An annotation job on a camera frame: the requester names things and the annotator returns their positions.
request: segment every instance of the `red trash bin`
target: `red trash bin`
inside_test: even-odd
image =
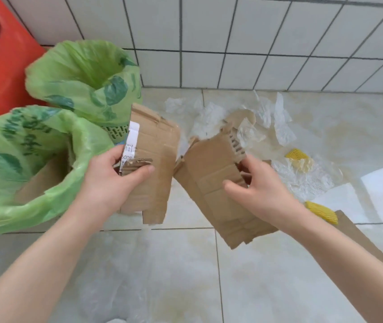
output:
[[[17,106],[44,103],[25,90],[25,68],[45,49],[0,0],[0,115]]]

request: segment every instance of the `beige floor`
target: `beige floor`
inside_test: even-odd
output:
[[[250,91],[143,89],[142,95],[145,105],[186,133],[194,118],[165,113],[168,97],[228,110],[256,102]],[[344,174],[316,201],[343,210],[383,250],[383,95],[283,96],[297,136],[292,146],[336,163]],[[291,148],[262,132],[268,137],[255,145],[255,155],[279,159]],[[0,236],[0,274],[50,224]],[[105,224],[106,231],[86,248],[51,322],[363,322],[290,237],[278,232],[232,251],[175,180],[165,222],[141,228],[138,216],[116,214]]]

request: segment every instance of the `hand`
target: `hand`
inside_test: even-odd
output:
[[[125,177],[120,177],[113,165],[123,154],[124,145],[118,145],[90,160],[84,181],[68,212],[81,216],[80,223],[98,231],[103,223],[124,204],[130,192],[154,172],[146,165]]]
[[[242,173],[249,188],[223,181],[227,195],[260,219],[287,232],[298,219],[298,212],[308,212],[282,183],[271,166],[252,155],[241,162],[248,173]]]

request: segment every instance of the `green trash bin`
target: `green trash bin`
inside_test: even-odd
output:
[[[64,213],[81,187],[91,157],[112,147],[103,129],[69,110],[31,105],[0,116],[0,233]],[[17,191],[67,149],[74,160],[65,179],[27,204],[17,204]]]
[[[59,43],[26,75],[30,95],[97,124],[115,144],[127,135],[132,103],[142,102],[139,67],[107,41]]]

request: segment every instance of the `forearm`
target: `forearm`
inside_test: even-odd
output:
[[[335,227],[303,211],[289,234],[310,252],[367,322],[383,322],[383,263]]]
[[[67,213],[0,277],[0,322],[46,322],[91,233]]]

